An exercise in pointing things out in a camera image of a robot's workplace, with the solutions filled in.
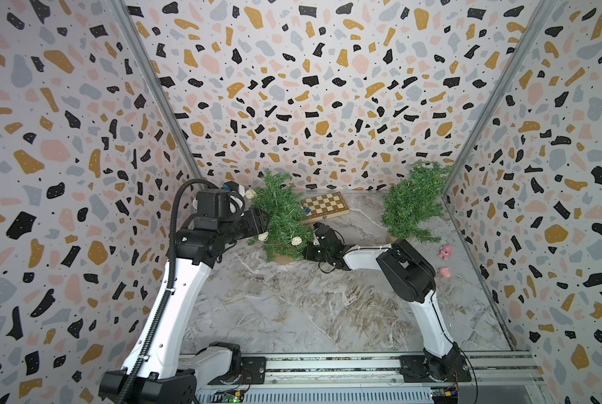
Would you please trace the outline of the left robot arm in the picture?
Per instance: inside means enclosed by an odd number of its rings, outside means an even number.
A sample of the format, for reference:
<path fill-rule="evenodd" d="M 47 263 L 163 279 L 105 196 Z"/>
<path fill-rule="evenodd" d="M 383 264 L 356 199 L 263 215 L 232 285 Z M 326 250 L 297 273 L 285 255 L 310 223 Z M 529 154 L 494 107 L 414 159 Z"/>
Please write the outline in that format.
<path fill-rule="evenodd" d="M 242 354 L 233 343 L 212 343 L 192 364 L 180 366 L 180 352 L 193 307 L 214 264 L 238 241 L 266 230 L 268 217 L 247 210 L 234 222 L 191 216 L 172 237 L 174 257 L 142 333 L 120 370 L 103 375 L 99 396 L 115 403 L 194 403 L 211 382 L 243 379 Z"/>

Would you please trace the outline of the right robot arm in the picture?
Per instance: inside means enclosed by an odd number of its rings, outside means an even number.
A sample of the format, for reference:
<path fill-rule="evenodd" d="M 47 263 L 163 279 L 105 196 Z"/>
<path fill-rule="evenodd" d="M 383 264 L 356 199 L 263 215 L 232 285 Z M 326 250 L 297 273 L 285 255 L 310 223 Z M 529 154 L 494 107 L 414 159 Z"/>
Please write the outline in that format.
<path fill-rule="evenodd" d="M 379 247 L 345 244 L 341 234 L 323 223 L 314 224 L 315 242 L 304 258 L 344 271 L 376 270 L 395 294 L 410 304 L 423 340 L 421 355 L 402 355 L 400 375 L 406 383 L 470 382 L 466 355 L 450 335 L 437 300 L 436 270 L 405 239 Z"/>

